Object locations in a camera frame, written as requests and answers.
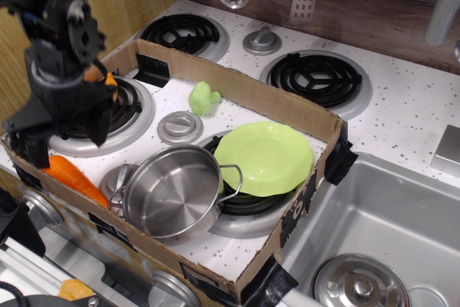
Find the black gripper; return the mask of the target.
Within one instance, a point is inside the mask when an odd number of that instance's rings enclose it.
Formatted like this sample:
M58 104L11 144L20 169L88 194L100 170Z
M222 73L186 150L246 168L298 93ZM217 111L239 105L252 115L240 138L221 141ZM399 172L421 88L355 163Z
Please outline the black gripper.
M81 124L100 147L109 133L113 107L105 86L89 86L83 80L57 88L35 84L27 104L4 122L4 130L15 154L36 168L48 168L48 138Z

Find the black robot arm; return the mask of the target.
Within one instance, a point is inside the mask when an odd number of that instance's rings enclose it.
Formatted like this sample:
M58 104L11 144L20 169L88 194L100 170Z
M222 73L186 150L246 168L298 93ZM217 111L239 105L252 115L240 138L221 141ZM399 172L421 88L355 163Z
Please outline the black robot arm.
M109 134L117 87L98 60L105 36L87 0L1 0L17 15L30 46L24 52L31 95L3 128L12 151L49 167L47 142L81 125L101 146Z

